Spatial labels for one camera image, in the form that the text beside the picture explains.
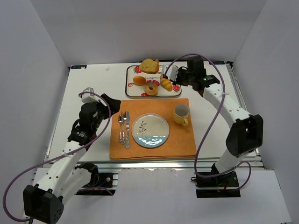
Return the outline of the brown bread slice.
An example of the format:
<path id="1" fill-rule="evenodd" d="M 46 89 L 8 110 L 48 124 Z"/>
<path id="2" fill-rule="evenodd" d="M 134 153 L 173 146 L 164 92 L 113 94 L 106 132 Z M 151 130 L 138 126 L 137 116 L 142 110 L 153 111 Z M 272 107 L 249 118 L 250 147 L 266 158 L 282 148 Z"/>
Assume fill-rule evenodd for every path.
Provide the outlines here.
<path id="1" fill-rule="evenodd" d="M 145 59 L 139 66 L 140 70 L 147 74 L 156 74 L 159 71 L 159 60 Z"/>

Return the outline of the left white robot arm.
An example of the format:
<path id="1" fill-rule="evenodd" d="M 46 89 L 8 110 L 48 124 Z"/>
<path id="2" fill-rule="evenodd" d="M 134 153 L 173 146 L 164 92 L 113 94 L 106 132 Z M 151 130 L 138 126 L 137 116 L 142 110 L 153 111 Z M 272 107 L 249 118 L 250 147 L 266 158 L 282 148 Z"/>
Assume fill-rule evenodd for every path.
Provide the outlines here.
<path id="1" fill-rule="evenodd" d="M 61 158 L 55 159 L 48 172 L 23 191 L 25 215 L 46 224 L 60 219 L 64 206 L 82 187 L 99 185 L 98 167 L 90 162 L 78 165 L 86 154 L 101 122 L 118 113 L 121 101 L 106 94 L 97 98 L 91 92 L 80 95 L 83 105 L 74 121 Z"/>

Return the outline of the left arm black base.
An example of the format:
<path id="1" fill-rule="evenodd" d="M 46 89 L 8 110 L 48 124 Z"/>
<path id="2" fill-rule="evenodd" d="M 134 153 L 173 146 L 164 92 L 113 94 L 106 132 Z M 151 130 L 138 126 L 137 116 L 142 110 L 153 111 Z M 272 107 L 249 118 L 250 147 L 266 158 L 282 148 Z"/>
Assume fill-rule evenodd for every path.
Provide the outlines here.
<path id="1" fill-rule="evenodd" d="M 73 174 L 79 168 L 86 169 L 91 173 L 90 181 L 85 184 L 76 195 L 78 196 L 113 196 L 116 192 L 118 174 L 96 170 L 98 166 L 93 163 L 83 163 L 74 167 Z"/>

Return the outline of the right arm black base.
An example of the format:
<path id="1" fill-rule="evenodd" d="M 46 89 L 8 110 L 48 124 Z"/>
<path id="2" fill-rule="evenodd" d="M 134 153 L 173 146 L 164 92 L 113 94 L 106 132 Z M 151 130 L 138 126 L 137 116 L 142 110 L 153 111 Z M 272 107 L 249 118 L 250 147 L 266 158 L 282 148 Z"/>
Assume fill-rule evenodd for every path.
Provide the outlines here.
<path id="1" fill-rule="evenodd" d="M 215 165 L 212 165 L 208 172 L 199 172 L 195 167 L 191 181 L 195 183 L 197 198 L 237 198 L 241 196 L 238 177 L 232 168 L 221 173 Z"/>

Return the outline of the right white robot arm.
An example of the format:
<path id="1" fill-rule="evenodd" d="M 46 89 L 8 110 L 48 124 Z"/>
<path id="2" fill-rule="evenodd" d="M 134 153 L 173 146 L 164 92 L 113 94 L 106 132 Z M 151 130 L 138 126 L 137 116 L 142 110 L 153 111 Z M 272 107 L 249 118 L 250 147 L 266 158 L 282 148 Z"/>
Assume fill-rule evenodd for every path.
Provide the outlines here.
<path id="1" fill-rule="evenodd" d="M 240 107 L 227 93 L 221 74 L 208 75 L 204 67 L 205 57 L 186 55 L 187 67 L 173 71 L 170 65 L 164 72 L 173 84 L 191 86 L 201 97 L 211 103 L 221 115 L 230 131 L 226 138 L 226 150 L 212 166 L 210 177 L 232 172 L 244 157 L 263 144 L 263 118 L 252 115 Z"/>

